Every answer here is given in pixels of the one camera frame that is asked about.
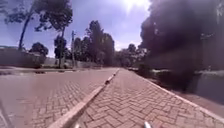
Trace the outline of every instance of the sunlight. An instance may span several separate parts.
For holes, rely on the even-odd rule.
[[[123,2],[127,13],[129,13],[134,6],[142,7],[147,11],[150,5],[149,0],[123,0]]]

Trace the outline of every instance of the sidewalk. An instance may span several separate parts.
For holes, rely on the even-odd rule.
[[[120,70],[78,120],[82,128],[224,128],[223,123],[189,103]]]

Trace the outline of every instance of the herringbone brick paving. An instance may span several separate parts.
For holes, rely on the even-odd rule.
[[[80,117],[82,128],[224,128],[199,109],[120,70]]]
[[[116,70],[2,76],[0,98],[16,128],[46,128],[104,84]]]

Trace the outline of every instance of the road edge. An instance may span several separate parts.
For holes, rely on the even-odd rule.
[[[77,121],[79,116],[81,116],[84,110],[88,107],[91,101],[93,101],[94,98],[106,87],[106,85],[108,85],[113,80],[113,78],[118,74],[119,70],[120,69],[118,69],[115,73],[113,73],[113,75],[106,80],[104,85],[101,85],[100,87],[93,90],[89,95],[85,96],[85,98],[81,102],[75,105],[70,111],[68,111],[58,120],[56,120],[50,126],[48,126],[48,128],[71,127],[75,123],[75,121]]]

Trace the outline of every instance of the curb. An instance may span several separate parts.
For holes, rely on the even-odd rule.
[[[113,80],[120,69],[118,69],[112,76],[110,76],[106,81],[108,84]],[[106,82],[104,85],[101,85],[89,95],[87,95],[81,102],[74,106],[69,112],[63,115],[61,118],[52,123],[48,128],[69,128],[71,127],[79,118],[79,116],[84,112],[88,107],[91,101],[106,87]]]
[[[76,71],[75,69],[0,69],[1,75],[14,75],[18,73],[37,73],[43,74],[45,72],[65,72],[65,71]]]
[[[185,99],[185,98],[183,98],[183,97],[180,97],[180,96],[178,96],[177,94],[175,94],[175,93],[173,93],[173,92],[170,92],[170,91],[168,91],[168,90],[166,90],[166,89],[160,87],[159,85],[157,85],[157,84],[155,84],[155,83],[153,83],[153,82],[147,80],[146,78],[143,78],[143,77],[141,77],[141,76],[138,76],[138,77],[140,77],[141,79],[143,79],[143,80],[146,81],[147,83],[153,85],[154,87],[156,87],[156,88],[158,88],[158,89],[161,89],[161,90],[165,91],[166,93],[168,93],[168,94],[174,96],[175,98],[178,98],[178,99],[184,101],[185,103],[190,104],[191,106],[195,107],[196,110],[200,110],[200,111],[204,112],[205,114],[207,114],[207,115],[213,117],[214,119],[216,119],[216,120],[218,120],[218,121],[220,121],[220,122],[222,122],[222,123],[224,124],[224,118],[223,118],[223,117],[221,117],[221,116],[219,116],[219,115],[217,115],[217,114],[215,114],[215,113],[209,111],[208,109],[205,109],[205,108],[201,107],[200,105],[197,105],[197,104],[195,104],[195,103],[193,103],[193,102],[191,102],[191,101],[189,101],[189,100],[187,100],[187,99]]]

